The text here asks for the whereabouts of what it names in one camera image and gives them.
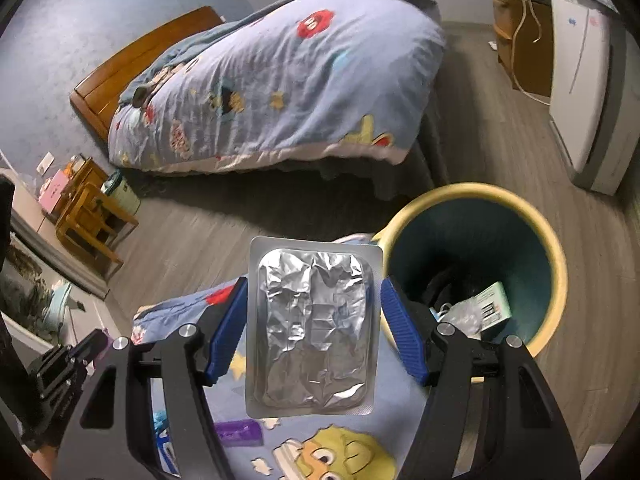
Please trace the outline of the purple tube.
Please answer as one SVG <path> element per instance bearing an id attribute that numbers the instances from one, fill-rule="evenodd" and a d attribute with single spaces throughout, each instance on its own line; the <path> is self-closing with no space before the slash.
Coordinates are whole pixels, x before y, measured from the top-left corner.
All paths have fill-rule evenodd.
<path id="1" fill-rule="evenodd" d="M 254 448 L 264 445 L 262 427 L 254 419 L 215 422 L 216 435 L 225 448 Z"/>

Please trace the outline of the small green white bin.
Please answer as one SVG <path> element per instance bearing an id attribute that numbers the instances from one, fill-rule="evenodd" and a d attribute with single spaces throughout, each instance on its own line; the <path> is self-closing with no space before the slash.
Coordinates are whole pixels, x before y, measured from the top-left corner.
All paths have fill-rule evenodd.
<path id="1" fill-rule="evenodd" d="M 133 216 L 138 212 L 141 200 L 129 185 L 121 171 L 114 171 L 101 185 L 101 192 L 113 200 Z"/>

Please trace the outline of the teal bin with yellow rim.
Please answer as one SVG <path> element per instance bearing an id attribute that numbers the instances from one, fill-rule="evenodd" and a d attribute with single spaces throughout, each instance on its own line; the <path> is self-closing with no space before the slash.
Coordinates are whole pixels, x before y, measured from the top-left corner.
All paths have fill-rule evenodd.
<path id="1" fill-rule="evenodd" d="M 452 184 L 408 203 L 375 241 L 383 252 L 383 280 L 395 279 L 425 337 L 422 387 L 467 392 L 477 377 L 508 401 L 549 394 L 535 358 L 562 318 L 567 268 L 537 209 L 498 186 Z M 495 282 L 503 284 L 512 318 L 480 339 L 434 317 L 436 302 L 474 299 Z"/>

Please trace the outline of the blue cartoon bed duvet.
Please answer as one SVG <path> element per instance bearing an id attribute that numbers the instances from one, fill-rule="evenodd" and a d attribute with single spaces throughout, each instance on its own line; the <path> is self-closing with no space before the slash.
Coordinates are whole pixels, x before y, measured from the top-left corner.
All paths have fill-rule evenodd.
<path id="1" fill-rule="evenodd" d="M 445 49 L 436 0 L 280 0 L 177 42 L 134 78 L 108 157 L 163 174 L 327 157 L 398 165 Z"/>

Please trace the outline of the pink box on desk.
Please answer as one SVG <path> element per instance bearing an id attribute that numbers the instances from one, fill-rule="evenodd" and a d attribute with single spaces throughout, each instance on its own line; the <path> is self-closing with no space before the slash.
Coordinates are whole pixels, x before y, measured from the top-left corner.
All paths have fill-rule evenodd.
<path id="1" fill-rule="evenodd" d="M 38 197 L 38 203 L 43 211 L 53 214 L 68 182 L 70 178 L 63 170 L 58 170 L 53 177 L 44 181 Z"/>

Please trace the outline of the blue cartoon table cloth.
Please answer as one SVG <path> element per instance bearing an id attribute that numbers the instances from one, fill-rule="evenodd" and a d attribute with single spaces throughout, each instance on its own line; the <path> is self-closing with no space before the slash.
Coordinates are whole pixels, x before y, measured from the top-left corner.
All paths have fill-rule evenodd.
<path id="1" fill-rule="evenodd" d="M 235 345 L 205 399 L 240 479 L 393 479 L 427 399 L 383 327 L 382 249 L 250 244 Z"/>

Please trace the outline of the white air purifier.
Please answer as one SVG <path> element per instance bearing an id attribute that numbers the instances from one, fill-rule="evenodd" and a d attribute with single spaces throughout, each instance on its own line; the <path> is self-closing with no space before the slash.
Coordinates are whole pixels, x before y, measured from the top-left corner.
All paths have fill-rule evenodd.
<path id="1" fill-rule="evenodd" d="M 616 193 L 639 142 L 639 46 L 600 0 L 551 0 L 550 124 L 570 180 Z"/>

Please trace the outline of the wooden desk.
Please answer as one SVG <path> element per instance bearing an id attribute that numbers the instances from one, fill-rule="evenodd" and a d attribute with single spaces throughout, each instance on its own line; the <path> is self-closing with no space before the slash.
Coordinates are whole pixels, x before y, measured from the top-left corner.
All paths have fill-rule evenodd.
<path id="1" fill-rule="evenodd" d="M 46 214 L 46 217 L 53 223 L 58 221 L 58 217 L 70 200 L 81 190 L 85 183 L 92 183 L 98 188 L 107 180 L 108 174 L 103 170 L 91 157 L 80 160 L 76 157 L 72 160 L 63 171 L 70 178 L 70 182 L 66 186 L 61 199 L 53 211 L 53 214 Z"/>

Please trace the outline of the wooden nightstand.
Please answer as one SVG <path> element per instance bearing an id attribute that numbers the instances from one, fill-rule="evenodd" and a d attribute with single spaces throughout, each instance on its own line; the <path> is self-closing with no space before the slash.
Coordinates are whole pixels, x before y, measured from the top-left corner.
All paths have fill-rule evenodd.
<path id="1" fill-rule="evenodd" d="M 549 3 L 491 0 L 498 62 L 514 89 L 548 98 L 553 70 L 553 26 Z"/>

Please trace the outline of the small wooden chair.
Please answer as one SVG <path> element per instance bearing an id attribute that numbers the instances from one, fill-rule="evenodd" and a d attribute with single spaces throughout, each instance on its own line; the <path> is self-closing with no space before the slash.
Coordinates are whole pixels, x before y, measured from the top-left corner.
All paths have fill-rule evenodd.
<path id="1" fill-rule="evenodd" d="M 101 275 L 107 272 L 107 262 L 118 271 L 124 262 L 112 245 L 138 219 L 105 195 L 94 183 L 85 183 L 68 201 L 55 223 L 58 241 L 77 259 Z"/>

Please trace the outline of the wooden bed frame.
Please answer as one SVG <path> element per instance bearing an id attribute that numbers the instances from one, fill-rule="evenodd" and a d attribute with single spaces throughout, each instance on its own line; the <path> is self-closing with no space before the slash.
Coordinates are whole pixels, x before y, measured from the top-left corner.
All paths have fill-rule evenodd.
<path id="1" fill-rule="evenodd" d="M 72 92 L 70 104 L 92 134 L 106 144 L 119 96 L 165 50 L 224 20 L 210 6 L 201 6 L 148 32 L 118 51 L 85 77 Z"/>

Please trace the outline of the silver foil blister pack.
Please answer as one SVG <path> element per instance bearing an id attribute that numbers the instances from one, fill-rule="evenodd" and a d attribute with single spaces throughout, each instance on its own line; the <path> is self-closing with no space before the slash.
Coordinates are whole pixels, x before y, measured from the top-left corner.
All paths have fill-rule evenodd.
<path id="1" fill-rule="evenodd" d="M 370 414 L 382 249 L 258 236 L 250 243 L 247 277 L 247 413 Z"/>

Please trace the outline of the green white small box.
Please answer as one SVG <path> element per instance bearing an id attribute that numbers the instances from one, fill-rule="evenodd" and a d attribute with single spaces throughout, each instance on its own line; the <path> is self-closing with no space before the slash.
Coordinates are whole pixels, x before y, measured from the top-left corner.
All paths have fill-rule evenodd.
<path id="1" fill-rule="evenodd" d="M 480 332 L 488 333 L 500 327 L 512 318 L 512 311 L 506 291 L 501 282 L 489 285 L 474 297 L 476 306 L 480 309 Z"/>

